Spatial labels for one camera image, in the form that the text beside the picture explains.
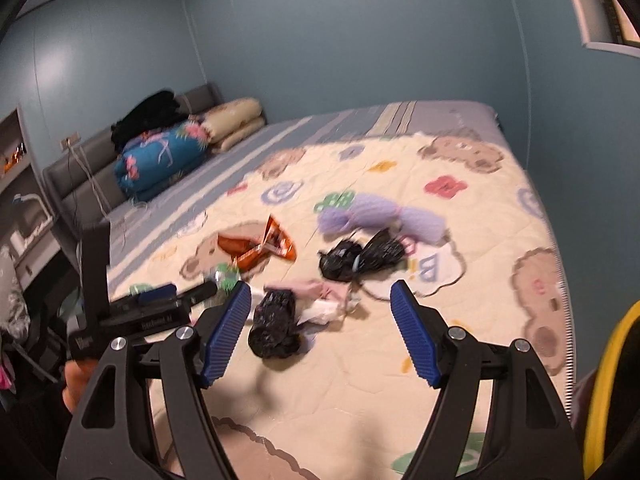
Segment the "person's left hand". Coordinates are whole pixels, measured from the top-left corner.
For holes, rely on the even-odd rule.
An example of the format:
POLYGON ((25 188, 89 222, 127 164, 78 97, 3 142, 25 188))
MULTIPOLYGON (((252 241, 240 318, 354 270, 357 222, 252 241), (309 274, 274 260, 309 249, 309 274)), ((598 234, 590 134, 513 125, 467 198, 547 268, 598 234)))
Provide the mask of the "person's left hand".
POLYGON ((65 388, 62 392, 62 399, 70 413, 76 410, 98 364, 97 360, 92 359, 66 362, 64 367, 65 388))

